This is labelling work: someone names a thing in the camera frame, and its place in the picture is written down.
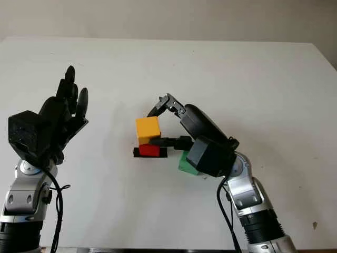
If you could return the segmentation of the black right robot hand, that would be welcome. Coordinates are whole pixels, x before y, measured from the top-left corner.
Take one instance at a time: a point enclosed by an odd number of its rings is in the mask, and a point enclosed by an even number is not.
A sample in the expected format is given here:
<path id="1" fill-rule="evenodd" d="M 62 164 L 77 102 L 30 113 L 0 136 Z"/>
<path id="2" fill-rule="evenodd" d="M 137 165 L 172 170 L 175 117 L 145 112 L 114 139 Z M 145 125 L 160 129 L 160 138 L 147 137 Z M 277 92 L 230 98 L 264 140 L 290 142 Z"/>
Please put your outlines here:
<path id="1" fill-rule="evenodd" d="M 206 137 L 221 145 L 228 146 L 235 150 L 239 146 L 239 141 L 233 137 L 227 137 L 222 130 L 198 107 L 192 104 L 181 104 L 171 94 L 159 97 L 159 101 L 148 113 L 148 117 L 160 116 L 166 110 L 174 113 L 180 119 L 180 124 L 187 131 L 189 136 L 178 138 L 153 138 L 152 145 L 160 147 L 173 147 L 176 150 L 188 151 L 193 145 L 193 140 L 198 137 Z"/>

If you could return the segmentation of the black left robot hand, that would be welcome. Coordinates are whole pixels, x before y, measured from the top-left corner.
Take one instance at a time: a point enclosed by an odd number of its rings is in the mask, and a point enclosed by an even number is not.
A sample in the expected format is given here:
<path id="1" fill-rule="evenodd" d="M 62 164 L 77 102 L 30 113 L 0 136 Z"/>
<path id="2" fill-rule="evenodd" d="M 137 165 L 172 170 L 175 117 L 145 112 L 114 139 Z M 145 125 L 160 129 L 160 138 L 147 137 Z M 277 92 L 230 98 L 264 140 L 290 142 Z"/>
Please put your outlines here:
<path id="1" fill-rule="evenodd" d="M 39 114 L 52 125 L 47 157 L 55 164 L 63 163 L 66 145 L 88 124 L 88 89 L 78 89 L 75 84 L 75 69 L 69 66 L 60 80 L 55 96 L 48 98 Z"/>

